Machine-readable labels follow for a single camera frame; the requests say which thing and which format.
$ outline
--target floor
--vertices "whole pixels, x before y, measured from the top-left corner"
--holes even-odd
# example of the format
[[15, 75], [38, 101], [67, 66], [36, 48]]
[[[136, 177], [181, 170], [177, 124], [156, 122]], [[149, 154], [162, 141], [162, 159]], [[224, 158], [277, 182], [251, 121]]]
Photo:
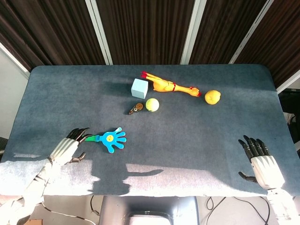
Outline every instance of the floor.
[[[91, 212], [90, 208], [91, 196], [45, 196], [45, 205], [53, 210], [70, 215], [81, 216], [92, 220], [98, 224], [99, 217]], [[93, 198], [93, 208], [101, 211], [103, 196], [96, 195]], [[214, 205], [216, 206], [222, 197], [213, 197]], [[268, 208], [266, 202], [259, 197], [240, 198], [251, 202], [263, 218], [267, 218]], [[205, 225], [207, 216], [210, 213], [205, 205], [208, 197], [197, 197], [200, 224]], [[300, 213], [300, 197], [295, 198], [295, 204]], [[31, 219], [43, 219], [43, 225], [88, 225], [87, 221], [77, 218], [66, 217], [50, 213], [43, 206], [37, 206]], [[232, 197], [226, 198], [212, 213], [209, 218], [209, 225], [264, 225], [264, 222], [259, 218], [255, 210], [246, 202], [238, 201]], [[268, 225], [277, 225], [274, 212], [271, 208], [270, 219]]]

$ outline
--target small brown object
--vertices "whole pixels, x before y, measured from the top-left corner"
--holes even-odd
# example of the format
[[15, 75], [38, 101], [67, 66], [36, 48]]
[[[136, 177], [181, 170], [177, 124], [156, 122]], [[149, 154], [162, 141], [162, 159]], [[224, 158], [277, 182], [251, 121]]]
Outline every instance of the small brown object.
[[141, 111], [143, 108], [144, 108], [143, 103], [139, 102], [129, 111], [128, 115], [137, 113], [137, 112]]

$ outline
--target table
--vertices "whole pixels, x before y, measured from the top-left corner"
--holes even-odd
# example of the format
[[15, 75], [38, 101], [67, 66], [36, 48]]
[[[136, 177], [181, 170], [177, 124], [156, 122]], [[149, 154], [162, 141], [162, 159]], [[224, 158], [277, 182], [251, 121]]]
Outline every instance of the table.
[[[130, 88], [141, 71], [203, 96], [153, 91], [157, 112], [127, 115], [137, 102]], [[221, 92], [216, 105], [204, 94]], [[42, 168], [57, 143], [73, 128], [90, 133], [122, 127], [124, 150], [109, 154], [95, 142], [83, 143], [78, 164], [65, 165], [46, 195], [254, 196], [259, 185], [238, 143], [243, 135], [262, 139], [278, 162], [283, 188], [300, 194], [300, 161], [269, 71], [261, 65], [40, 66], [31, 74], [0, 164], [0, 194], [18, 195]]]

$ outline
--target smiley face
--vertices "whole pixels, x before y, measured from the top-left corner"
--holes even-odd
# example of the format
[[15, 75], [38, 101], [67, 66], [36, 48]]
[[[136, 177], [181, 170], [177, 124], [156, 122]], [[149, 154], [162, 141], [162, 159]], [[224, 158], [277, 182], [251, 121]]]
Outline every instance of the smiley face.
[[107, 140], [108, 142], [112, 142], [112, 141], [113, 141], [113, 136], [112, 136], [112, 135], [108, 135], [108, 136], [106, 137], [106, 140]]

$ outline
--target rubber chicken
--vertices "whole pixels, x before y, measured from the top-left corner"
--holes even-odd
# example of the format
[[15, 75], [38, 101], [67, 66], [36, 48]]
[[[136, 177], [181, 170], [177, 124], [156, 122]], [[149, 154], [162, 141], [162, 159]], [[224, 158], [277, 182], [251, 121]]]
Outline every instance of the rubber chicken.
[[199, 91], [199, 89], [195, 87], [189, 87], [189, 88], [182, 87], [175, 84], [174, 82], [163, 80], [145, 71], [142, 71], [141, 77], [153, 81], [153, 87], [154, 90], [156, 91], [160, 91], [160, 92], [182, 91], [187, 94], [190, 94], [191, 96], [195, 96], [195, 97], [201, 96], [201, 92]]

